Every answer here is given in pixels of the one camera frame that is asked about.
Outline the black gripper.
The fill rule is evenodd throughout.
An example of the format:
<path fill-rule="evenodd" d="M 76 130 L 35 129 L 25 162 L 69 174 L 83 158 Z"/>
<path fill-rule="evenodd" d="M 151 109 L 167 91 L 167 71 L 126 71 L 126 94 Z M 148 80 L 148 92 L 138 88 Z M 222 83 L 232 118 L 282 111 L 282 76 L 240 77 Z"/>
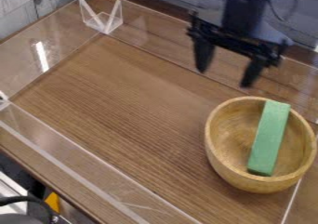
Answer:
<path fill-rule="evenodd" d="M 248 57 L 240 87 L 251 87 L 263 68 L 277 65 L 291 39 L 265 20 L 269 7 L 281 21 L 291 16 L 290 12 L 281 17 L 274 11 L 271 0 L 226 0 L 223 12 L 216 15 L 211 9 L 194 11 L 190 14 L 187 35 L 192 40 L 195 64 L 200 73 L 207 70 L 219 46 Z"/>

